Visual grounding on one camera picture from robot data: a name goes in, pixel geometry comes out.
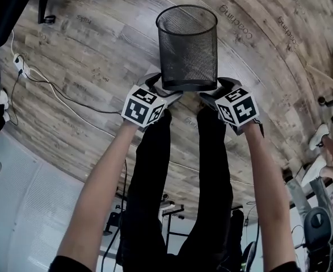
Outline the white power strip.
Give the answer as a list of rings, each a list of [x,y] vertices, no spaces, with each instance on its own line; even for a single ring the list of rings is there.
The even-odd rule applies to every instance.
[[[26,64],[22,55],[20,55],[18,53],[15,54],[13,63],[24,78],[29,77],[31,71],[30,71],[30,68],[28,67],[28,65]]]

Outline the light wooden desk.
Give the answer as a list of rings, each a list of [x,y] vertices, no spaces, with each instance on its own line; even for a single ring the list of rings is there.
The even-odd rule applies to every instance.
[[[319,71],[318,69],[309,64],[306,65],[305,69],[333,89],[333,78],[331,78],[330,76],[326,75],[325,73]]]

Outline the white window blinds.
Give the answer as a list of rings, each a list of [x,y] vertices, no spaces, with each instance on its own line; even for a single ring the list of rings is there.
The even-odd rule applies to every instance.
[[[0,272],[47,272],[83,183],[0,133]]]

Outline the person's right leg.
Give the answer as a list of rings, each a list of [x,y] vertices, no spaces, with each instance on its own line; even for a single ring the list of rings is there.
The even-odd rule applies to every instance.
[[[204,107],[197,115],[200,195],[197,219],[178,253],[182,272],[216,272],[225,251],[233,191],[224,144],[225,124]]]

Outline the person's right forearm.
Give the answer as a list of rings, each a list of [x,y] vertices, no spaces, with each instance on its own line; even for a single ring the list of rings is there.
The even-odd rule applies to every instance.
[[[273,161],[258,124],[243,131],[251,155],[256,208],[266,272],[299,272],[290,229],[289,196],[280,167]]]

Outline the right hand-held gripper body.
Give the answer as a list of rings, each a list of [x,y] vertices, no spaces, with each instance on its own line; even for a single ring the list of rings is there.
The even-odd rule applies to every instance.
[[[259,125],[264,137],[263,124],[258,119],[258,106],[248,88],[241,86],[231,93],[219,95],[215,98],[217,99],[217,108],[214,109],[218,112],[219,119],[230,125],[236,135],[242,135],[242,126],[252,122]]]

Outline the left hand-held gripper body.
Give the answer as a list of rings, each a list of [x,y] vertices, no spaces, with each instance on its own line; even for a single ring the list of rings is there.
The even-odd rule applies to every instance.
[[[158,121],[163,111],[174,101],[174,95],[160,97],[140,86],[134,85],[129,93],[121,116],[141,128]]]

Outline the person's leg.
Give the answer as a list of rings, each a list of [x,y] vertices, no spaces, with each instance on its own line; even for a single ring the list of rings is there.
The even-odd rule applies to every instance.
[[[167,255],[158,220],[170,160],[171,112],[151,124],[136,150],[119,251],[123,272],[152,272]]]
[[[204,107],[197,115],[200,195],[197,219],[178,253],[182,272],[216,272],[225,251],[233,191],[224,144],[225,124]]]

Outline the black metal frame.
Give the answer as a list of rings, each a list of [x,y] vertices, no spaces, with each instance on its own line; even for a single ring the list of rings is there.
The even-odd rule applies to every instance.
[[[188,237],[188,234],[171,231],[172,216],[175,215],[175,214],[178,214],[180,212],[183,212],[185,210],[183,204],[181,204],[180,207],[176,210],[171,210],[172,207],[175,207],[175,204],[173,202],[171,202],[165,208],[160,209],[160,213],[159,213],[159,216],[161,218],[167,217],[167,231],[166,231],[166,240],[165,240],[166,249],[168,249],[168,245],[169,245],[171,235],[181,236],[181,237]]]

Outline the person's left leg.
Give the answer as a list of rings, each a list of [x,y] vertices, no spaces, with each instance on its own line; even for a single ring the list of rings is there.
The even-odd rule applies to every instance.
[[[171,112],[151,124],[136,150],[119,251],[123,272],[152,272],[167,255],[158,220],[170,160]]]

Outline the black wire mesh wastebasket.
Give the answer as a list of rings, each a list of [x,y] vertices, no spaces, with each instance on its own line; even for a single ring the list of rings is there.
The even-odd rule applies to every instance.
[[[156,18],[162,87],[168,91],[217,88],[216,15],[205,7],[177,5]]]

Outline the person's left forearm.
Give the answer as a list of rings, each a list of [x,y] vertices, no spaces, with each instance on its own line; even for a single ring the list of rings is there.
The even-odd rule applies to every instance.
[[[103,228],[138,126],[125,120],[86,180],[57,255],[96,269]]]

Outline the person's black shirt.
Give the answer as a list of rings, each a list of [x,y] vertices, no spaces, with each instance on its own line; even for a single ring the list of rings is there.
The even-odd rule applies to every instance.
[[[65,256],[56,256],[48,272],[92,272],[84,264]],[[301,272],[296,262],[284,263],[270,272]]]

